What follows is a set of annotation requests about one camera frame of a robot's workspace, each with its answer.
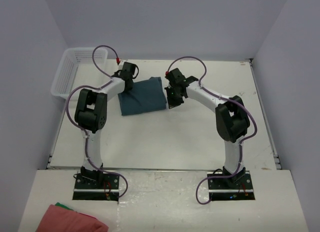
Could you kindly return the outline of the blue-grey t shirt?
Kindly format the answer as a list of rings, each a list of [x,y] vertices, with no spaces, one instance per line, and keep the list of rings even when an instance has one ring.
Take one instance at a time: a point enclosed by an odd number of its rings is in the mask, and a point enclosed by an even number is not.
[[[161,111],[167,108],[161,77],[151,77],[134,83],[130,91],[118,94],[118,99],[122,116]]]

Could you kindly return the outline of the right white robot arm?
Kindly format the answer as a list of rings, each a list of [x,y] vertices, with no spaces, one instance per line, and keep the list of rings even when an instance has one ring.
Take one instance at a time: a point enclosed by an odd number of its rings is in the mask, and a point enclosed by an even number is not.
[[[245,167],[241,141],[250,126],[242,99],[239,96],[227,97],[208,90],[196,77],[186,78],[178,68],[167,71],[165,78],[168,86],[164,89],[170,109],[184,103],[184,98],[190,98],[214,112],[216,130],[225,146],[223,175],[233,182],[242,178]]]

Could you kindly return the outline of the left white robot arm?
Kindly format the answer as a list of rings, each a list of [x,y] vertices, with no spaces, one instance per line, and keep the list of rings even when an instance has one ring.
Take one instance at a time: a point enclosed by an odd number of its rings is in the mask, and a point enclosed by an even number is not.
[[[101,158],[101,131],[107,122],[108,101],[114,96],[132,90],[139,74],[136,64],[121,62],[111,80],[99,88],[82,88],[78,95],[74,120],[84,138],[84,162],[80,174],[95,181],[103,179]]]

